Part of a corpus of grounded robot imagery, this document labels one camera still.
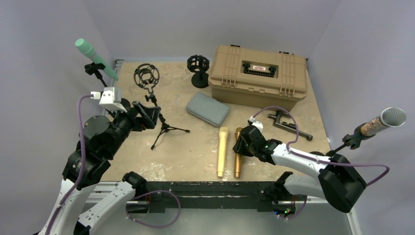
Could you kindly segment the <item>black tripod mic stand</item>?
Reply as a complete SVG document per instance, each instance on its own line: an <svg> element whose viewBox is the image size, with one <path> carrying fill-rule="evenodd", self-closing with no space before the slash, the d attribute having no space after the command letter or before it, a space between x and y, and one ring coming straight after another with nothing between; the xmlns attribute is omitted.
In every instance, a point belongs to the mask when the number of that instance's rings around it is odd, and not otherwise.
<svg viewBox="0 0 415 235"><path fill-rule="evenodd" d="M154 87L158 84L160 80L159 70L153 64L143 63L136 68L133 79L137 86L148 91L149 95L145 95L146 101L151 101L154 104L154 106L158 107L157 98L154 95ZM161 121L161 130L157 135L157 138L154 141L153 145L151 146L151 150L155 148L155 145L162 134L165 134L173 130L180 130L186 133L190 133L190 130L188 129L173 127L167 124L166 119L163 117L161 113L158 114L158 118L156 118L156 120L158 119Z"/></svg>

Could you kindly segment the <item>gold microphone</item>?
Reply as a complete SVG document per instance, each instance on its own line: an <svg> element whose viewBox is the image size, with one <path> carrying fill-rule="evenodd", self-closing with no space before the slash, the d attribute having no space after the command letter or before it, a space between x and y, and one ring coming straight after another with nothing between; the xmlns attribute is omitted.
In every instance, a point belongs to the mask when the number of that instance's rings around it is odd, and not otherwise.
<svg viewBox="0 0 415 235"><path fill-rule="evenodd" d="M238 127L235 130L235 140L238 141L240 131L242 130L242 127ZM241 176L241 168L242 168L242 156L239 153L235 153L234 158L234 177L239 179Z"/></svg>

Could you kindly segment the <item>cream microphone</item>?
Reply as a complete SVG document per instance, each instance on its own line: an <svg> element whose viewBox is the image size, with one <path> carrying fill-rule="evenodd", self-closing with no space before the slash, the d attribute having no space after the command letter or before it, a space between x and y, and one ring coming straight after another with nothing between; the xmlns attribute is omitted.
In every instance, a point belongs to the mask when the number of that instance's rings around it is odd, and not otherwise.
<svg viewBox="0 0 415 235"><path fill-rule="evenodd" d="M221 127L218 133L219 147L218 147L218 162L217 162L217 177L222 178L225 170L225 160L227 152L228 128Z"/></svg>

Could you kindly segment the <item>black round base shockmount stand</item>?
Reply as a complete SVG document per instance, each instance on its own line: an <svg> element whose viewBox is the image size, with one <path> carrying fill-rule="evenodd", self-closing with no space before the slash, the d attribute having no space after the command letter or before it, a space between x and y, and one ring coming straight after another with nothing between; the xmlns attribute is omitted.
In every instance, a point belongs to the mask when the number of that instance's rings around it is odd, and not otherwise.
<svg viewBox="0 0 415 235"><path fill-rule="evenodd" d="M208 74L210 61L202 55L193 55L187 59L187 68L194 73L191 83L194 87L203 89L208 87Z"/></svg>

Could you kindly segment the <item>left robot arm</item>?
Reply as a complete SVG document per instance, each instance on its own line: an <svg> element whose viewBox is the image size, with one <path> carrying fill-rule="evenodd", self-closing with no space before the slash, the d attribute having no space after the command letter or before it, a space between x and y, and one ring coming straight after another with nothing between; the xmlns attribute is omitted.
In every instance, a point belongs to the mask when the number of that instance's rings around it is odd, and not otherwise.
<svg viewBox="0 0 415 235"><path fill-rule="evenodd" d="M63 171L61 189L54 210L39 231L41 235L93 235L116 208L128 199L140 200L146 194L146 180L137 173L126 173L121 184L87 211L84 205L111 166L132 131L154 129L160 107L145 107L133 102L126 112L89 118L79 133L80 141L69 156Z"/></svg>

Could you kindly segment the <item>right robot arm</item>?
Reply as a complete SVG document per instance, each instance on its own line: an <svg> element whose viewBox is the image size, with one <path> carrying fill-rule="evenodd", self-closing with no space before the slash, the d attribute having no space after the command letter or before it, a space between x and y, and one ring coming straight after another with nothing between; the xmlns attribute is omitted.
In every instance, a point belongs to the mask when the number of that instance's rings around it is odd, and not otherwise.
<svg viewBox="0 0 415 235"><path fill-rule="evenodd" d="M320 156L290 148L279 140L265 139L254 125L240 130L233 151L298 172L275 185L276 196L280 199L294 194L318 197L338 211L348 213L368 187L355 166L343 155Z"/></svg>

